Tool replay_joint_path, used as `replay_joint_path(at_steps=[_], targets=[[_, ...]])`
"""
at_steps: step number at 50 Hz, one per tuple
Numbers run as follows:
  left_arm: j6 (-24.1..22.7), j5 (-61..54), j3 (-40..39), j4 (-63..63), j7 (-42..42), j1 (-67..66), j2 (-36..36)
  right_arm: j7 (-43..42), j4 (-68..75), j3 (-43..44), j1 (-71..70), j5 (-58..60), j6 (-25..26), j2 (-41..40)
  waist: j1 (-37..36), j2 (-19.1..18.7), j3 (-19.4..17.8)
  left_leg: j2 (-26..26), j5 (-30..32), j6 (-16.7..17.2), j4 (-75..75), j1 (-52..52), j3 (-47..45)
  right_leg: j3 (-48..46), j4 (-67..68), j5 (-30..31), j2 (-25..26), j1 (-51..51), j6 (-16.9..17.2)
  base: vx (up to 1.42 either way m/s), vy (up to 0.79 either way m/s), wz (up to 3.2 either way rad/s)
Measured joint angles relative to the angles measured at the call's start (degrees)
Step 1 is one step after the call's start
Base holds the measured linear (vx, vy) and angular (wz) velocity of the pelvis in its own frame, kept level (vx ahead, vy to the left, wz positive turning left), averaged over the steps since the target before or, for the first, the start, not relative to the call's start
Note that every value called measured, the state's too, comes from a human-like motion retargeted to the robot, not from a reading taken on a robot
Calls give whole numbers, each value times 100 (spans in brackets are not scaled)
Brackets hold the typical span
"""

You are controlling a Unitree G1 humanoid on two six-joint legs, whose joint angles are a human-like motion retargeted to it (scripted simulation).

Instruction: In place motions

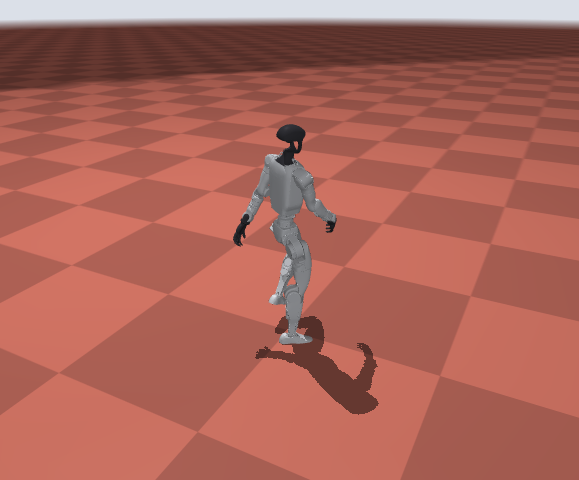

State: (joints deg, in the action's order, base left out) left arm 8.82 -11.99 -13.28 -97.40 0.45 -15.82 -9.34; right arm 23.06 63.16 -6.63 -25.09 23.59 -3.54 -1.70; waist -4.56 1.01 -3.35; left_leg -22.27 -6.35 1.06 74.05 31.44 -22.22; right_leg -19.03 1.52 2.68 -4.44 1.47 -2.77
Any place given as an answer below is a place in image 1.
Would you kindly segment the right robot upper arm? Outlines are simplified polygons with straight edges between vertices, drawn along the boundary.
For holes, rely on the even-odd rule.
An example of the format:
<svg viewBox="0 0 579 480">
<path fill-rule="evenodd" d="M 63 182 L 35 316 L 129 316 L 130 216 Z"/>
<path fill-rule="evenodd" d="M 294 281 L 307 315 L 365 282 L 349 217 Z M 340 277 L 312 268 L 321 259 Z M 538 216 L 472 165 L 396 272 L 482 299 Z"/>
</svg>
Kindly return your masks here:
<svg viewBox="0 0 579 480">
<path fill-rule="evenodd" d="M 301 189 L 307 209 L 311 212 L 315 212 L 315 203 L 321 200 L 315 198 L 316 194 L 313 186 L 314 179 L 312 175 L 308 171 L 298 168 L 292 173 L 292 176 L 295 184 Z"/>
</svg>

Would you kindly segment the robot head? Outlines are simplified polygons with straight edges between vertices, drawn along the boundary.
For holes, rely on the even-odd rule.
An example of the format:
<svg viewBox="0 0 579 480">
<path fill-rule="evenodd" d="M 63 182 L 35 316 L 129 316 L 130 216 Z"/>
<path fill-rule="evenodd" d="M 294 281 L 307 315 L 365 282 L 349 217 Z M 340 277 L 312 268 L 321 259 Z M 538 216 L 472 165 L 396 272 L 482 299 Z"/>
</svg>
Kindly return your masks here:
<svg viewBox="0 0 579 480">
<path fill-rule="evenodd" d="M 302 141 L 305 134 L 305 131 L 297 125 L 288 124 L 282 126 L 278 130 L 276 136 L 278 139 L 290 143 L 290 147 L 284 149 L 281 157 L 278 157 L 275 161 L 283 166 L 293 164 L 292 159 L 294 158 L 294 153 L 299 153 L 301 151 Z M 294 141 L 298 142 L 298 149 L 295 148 Z"/>
</svg>

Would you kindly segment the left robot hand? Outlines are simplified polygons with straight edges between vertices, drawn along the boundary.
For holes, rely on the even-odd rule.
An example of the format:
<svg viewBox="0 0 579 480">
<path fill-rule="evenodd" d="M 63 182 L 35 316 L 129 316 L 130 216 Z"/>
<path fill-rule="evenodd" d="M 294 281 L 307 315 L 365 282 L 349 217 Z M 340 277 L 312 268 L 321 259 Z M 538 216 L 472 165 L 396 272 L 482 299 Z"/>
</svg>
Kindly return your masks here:
<svg viewBox="0 0 579 480">
<path fill-rule="evenodd" d="M 243 218 L 241 219 L 241 223 L 239 224 L 239 226 L 236 229 L 236 233 L 234 234 L 233 241 L 237 246 L 241 247 L 241 245 L 243 245 L 241 243 L 241 240 L 240 240 L 242 234 L 243 234 L 243 238 L 244 239 L 246 238 L 245 229 L 246 229 L 246 226 L 250 224 L 250 222 L 247 222 L 248 219 L 249 219 L 249 215 L 245 214 L 243 216 Z"/>
</svg>

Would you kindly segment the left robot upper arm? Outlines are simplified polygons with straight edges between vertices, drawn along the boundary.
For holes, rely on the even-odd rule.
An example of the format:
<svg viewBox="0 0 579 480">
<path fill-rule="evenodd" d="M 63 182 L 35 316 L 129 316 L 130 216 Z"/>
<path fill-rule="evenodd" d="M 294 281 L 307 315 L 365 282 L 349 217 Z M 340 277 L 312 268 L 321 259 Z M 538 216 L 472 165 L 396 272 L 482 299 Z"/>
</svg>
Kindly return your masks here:
<svg viewBox="0 0 579 480">
<path fill-rule="evenodd" d="M 257 193 L 260 194 L 263 197 L 268 197 L 269 196 L 269 167 L 270 167 L 270 162 L 272 160 L 272 158 L 274 156 L 276 156 L 277 154 L 268 154 L 265 157 L 265 164 L 264 164 L 264 168 L 263 171 L 261 173 L 260 176 L 260 181 L 259 184 L 257 186 Z"/>
</svg>

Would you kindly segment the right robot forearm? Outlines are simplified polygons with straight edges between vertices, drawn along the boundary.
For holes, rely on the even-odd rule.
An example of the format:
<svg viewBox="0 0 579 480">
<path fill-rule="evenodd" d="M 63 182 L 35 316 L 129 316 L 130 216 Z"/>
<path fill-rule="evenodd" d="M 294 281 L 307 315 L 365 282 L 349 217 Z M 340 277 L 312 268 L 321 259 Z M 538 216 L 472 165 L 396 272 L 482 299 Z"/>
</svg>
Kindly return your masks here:
<svg viewBox="0 0 579 480">
<path fill-rule="evenodd" d="M 333 214 L 330 210 L 326 209 L 321 201 L 317 201 L 314 206 L 314 214 L 317 217 L 320 217 L 323 221 L 332 221 L 336 222 L 336 215 Z"/>
</svg>

